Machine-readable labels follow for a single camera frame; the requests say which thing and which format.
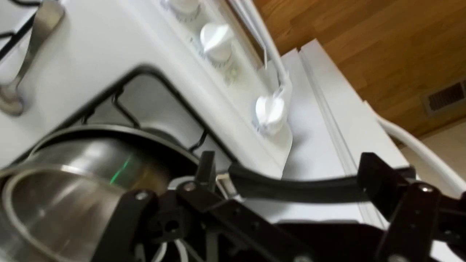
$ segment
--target wooden surface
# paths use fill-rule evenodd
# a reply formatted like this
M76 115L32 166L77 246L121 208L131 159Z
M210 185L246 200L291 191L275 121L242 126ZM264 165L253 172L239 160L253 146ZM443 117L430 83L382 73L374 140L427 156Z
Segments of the wooden surface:
M428 117L428 94L466 79L466 0L256 0L280 48L318 38L383 117L424 136L466 117Z

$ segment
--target metal pot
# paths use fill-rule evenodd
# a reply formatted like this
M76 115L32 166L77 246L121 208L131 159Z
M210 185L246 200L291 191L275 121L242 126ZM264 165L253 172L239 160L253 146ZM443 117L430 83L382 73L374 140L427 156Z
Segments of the metal pot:
M0 259L89 261L124 191L160 195L197 162L176 143L127 127L55 133L3 174Z

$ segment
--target white stove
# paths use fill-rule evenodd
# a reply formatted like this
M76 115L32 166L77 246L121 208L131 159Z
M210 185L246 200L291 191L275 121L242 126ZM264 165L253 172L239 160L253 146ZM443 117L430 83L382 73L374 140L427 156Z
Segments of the white stove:
M63 5L67 12L63 24L20 83L25 112L19 117L0 112L3 168L89 101L140 72L125 85L121 105L143 128L170 134L198 156L214 150L219 171L237 160L277 179L331 179L354 175L363 152L377 153L393 168L408 166L316 41L283 57L294 89L290 108L284 105L287 123L268 131L258 124L256 105L259 96L274 96L280 88L280 64L264 69L224 2ZM0 85L12 82L22 64L31 37L22 27L34 12L35 8L12 0L0 3L0 19L6 19L0 35L7 32L0 38L0 50L7 50L0 51ZM168 79L175 91L144 72ZM111 101L89 117L87 124L95 123L131 126ZM371 204L245 203L269 222L355 220L387 226ZM441 261L456 259L441 243L433 252Z

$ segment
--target stove knob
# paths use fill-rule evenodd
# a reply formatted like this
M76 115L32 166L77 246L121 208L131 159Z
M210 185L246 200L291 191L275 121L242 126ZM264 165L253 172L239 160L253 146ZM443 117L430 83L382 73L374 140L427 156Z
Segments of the stove knob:
M166 0L166 2L169 9L182 22L195 19L201 11L200 0Z
M223 24L207 24L201 29L202 51L216 66L230 61L233 40L233 31Z

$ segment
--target vent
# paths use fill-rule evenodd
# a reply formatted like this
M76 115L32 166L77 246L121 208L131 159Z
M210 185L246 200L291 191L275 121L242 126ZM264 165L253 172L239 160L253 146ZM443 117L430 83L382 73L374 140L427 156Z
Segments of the vent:
M457 105L460 102L466 101L465 86L463 83L456 83L453 86L449 86L437 94L433 94L427 96L427 110L430 114L443 111L446 108L450 108L453 105Z

